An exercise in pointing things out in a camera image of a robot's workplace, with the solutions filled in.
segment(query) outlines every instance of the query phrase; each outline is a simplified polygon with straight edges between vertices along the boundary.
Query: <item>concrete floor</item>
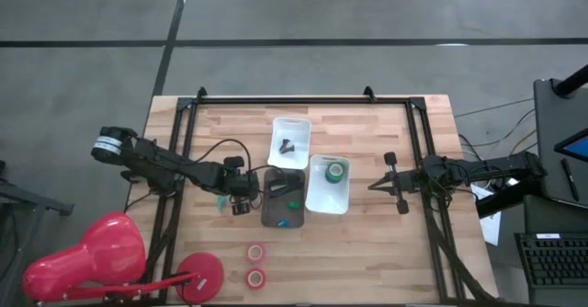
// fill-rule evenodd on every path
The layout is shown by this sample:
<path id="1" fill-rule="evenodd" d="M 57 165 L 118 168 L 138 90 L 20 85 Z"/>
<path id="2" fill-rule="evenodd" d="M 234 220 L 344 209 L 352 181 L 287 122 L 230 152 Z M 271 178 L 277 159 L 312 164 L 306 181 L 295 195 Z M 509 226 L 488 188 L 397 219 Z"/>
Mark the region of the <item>concrete floor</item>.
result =
<path id="1" fill-rule="evenodd" d="M 176 0 L 0 0 L 0 40 L 165 40 Z M 588 34 L 588 0 L 186 0 L 177 34 L 192 39 L 572 38 Z M 0 159 L 11 182 L 75 203 L 51 215 L 33 257 L 76 242 L 122 210 L 119 168 L 90 150 L 102 125 L 141 132 L 163 48 L 0 48 Z M 565 77 L 587 45 L 175 49 L 164 95 L 449 94 L 455 114 L 532 96 L 535 79 Z M 504 136 L 532 102 L 456 119 L 472 142 Z M 501 156 L 530 119 L 482 156 Z M 522 232 L 522 211 L 503 232 Z M 499 291 L 525 301 L 512 235 L 489 247 Z"/>

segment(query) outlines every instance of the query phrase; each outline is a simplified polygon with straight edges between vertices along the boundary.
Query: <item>wooden tabletop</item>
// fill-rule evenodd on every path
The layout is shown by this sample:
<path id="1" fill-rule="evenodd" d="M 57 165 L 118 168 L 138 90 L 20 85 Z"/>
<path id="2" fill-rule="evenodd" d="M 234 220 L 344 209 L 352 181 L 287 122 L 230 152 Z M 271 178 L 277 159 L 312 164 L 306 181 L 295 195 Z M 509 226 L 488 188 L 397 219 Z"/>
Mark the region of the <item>wooden tabletop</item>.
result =
<path id="1" fill-rule="evenodd" d="M 438 154 L 461 158 L 456 124 L 448 96 L 425 96 Z M 169 144 L 177 97 L 155 97 L 146 138 Z M 367 186 L 383 176 L 383 154 L 395 152 L 397 168 L 414 168 L 413 150 L 405 108 L 399 105 L 210 105 L 198 106 L 190 157 L 195 159 L 211 145 L 235 138 L 249 149 L 253 166 L 265 165 L 269 155 L 272 120 L 285 116 L 312 123 L 311 155 L 330 154 L 351 162 L 349 211 L 328 215 L 305 211 L 300 229 L 262 226 L 260 211 L 232 216 L 231 208 L 216 208 L 216 196 L 187 183 L 175 246 L 173 271 L 187 256 L 209 252 L 225 271 L 219 294 L 210 303 L 399 303 L 436 302 L 434 271 L 419 194 L 407 195 L 410 212 L 399 215 L 395 198 Z M 182 149 L 184 119 L 178 150 Z M 419 126 L 424 148 L 424 138 Z M 242 155 L 238 145 L 223 144 L 208 157 L 219 161 Z M 144 195 L 136 185 L 130 201 Z M 128 214 L 141 230 L 149 248 L 156 198 L 135 204 Z M 458 253 L 472 275 L 490 294 L 496 286 L 478 213 L 471 195 L 454 195 L 449 208 Z M 249 290 L 245 273 L 246 246 L 263 242 L 267 258 L 261 268 L 266 286 Z M 161 264 L 156 272 L 161 273 Z M 447 284 L 451 287 L 447 261 Z M 181 302 L 170 290 L 168 302 Z"/>

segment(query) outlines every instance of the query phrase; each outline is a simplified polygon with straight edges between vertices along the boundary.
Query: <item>keyboard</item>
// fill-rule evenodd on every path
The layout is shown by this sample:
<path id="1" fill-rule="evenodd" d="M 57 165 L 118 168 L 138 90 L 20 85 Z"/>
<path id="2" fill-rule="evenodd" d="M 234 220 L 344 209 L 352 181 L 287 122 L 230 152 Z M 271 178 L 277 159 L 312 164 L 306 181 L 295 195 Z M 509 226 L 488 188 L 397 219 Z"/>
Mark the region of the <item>keyboard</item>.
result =
<path id="1" fill-rule="evenodd" d="M 515 233 L 531 289 L 588 288 L 588 233 Z"/>

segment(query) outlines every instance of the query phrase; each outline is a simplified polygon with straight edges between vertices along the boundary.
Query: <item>monitor screen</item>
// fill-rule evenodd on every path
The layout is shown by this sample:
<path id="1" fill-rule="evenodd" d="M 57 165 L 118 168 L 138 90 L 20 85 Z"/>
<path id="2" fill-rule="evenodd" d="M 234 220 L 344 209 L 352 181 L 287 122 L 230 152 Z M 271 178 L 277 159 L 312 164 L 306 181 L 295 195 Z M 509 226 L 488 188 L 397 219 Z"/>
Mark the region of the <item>monitor screen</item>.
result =
<path id="1" fill-rule="evenodd" d="M 588 129 L 558 142 L 553 151 L 588 162 Z"/>
<path id="2" fill-rule="evenodd" d="M 588 136 L 563 146 L 563 149 L 574 154 L 588 156 Z"/>

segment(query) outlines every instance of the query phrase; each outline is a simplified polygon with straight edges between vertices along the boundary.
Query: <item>green plastic piece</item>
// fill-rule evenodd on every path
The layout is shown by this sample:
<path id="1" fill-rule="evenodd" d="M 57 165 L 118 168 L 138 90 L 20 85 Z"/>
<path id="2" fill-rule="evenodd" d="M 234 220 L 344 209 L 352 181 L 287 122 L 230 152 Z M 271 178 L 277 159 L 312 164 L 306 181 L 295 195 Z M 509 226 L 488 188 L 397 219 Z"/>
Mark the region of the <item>green plastic piece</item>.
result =
<path id="1" fill-rule="evenodd" d="M 227 201 L 229 201 L 229 197 L 227 197 L 227 196 L 218 197 L 217 198 L 217 210 L 222 212 L 222 209 L 224 208 L 224 205 L 227 203 Z"/>

